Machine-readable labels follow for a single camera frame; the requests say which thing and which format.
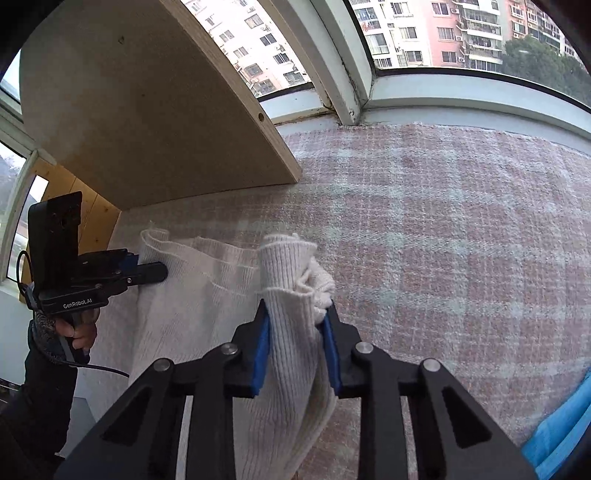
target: wooden wall panel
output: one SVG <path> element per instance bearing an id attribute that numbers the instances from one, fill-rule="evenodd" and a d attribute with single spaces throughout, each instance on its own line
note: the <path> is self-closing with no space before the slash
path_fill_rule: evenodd
<path id="1" fill-rule="evenodd" d="M 111 240 L 120 212 L 117 207 L 97 195 L 86 218 L 85 228 L 78 243 L 78 253 L 105 250 Z"/>

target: white wall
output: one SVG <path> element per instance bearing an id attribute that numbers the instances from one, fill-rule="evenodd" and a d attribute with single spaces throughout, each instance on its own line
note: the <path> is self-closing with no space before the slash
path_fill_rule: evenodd
<path id="1" fill-rule="evenodd" d="M 27 329 L 32 315 L 17 298 L 0 291 L 0 378 L 18 385 L 25 380 Z"/>

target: wooden board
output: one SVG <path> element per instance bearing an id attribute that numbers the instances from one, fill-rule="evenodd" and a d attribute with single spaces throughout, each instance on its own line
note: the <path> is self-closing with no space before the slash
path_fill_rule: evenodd
<path id="1" fill-rule="evenodd" d="M 178 0 L 66 0 L 21 53 L 27 132 L 120 209 L 294 183 L 292 153 Z"/>

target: white cloth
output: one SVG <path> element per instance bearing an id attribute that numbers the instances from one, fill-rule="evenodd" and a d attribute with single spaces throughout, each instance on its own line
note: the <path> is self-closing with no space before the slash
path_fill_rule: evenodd
<path id="1" fill-rule="evenodd" d="M 165 263 L 168 279 L 139 290 L 130 381 L 159 357 L 185 362 L 230 341 L 238 325 L 254 318 L 262 296 L 271 350 L 260 395 L 234 401 L 236 473 L 241 480 L 290 480 L 336 404 L 316 328 L 335 284 L 314 259 L 316 245 L 270 235 L 256 251 L 203 238 L 171 242 L 163 230 L 141 236 L 140 261 Z M 184 478 L 191 403 L 178 478 Z"/>

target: black sleeve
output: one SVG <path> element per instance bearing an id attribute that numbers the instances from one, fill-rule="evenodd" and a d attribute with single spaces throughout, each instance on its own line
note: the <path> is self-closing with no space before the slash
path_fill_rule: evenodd
<path id="1" fill-rule="evenodd" d="M 77 369 L 57 365 L 36 347 L 29 328 L 25 383 L 2 412 L 2 418 L 24 451 L 46 458 L 66 443 Z"/>

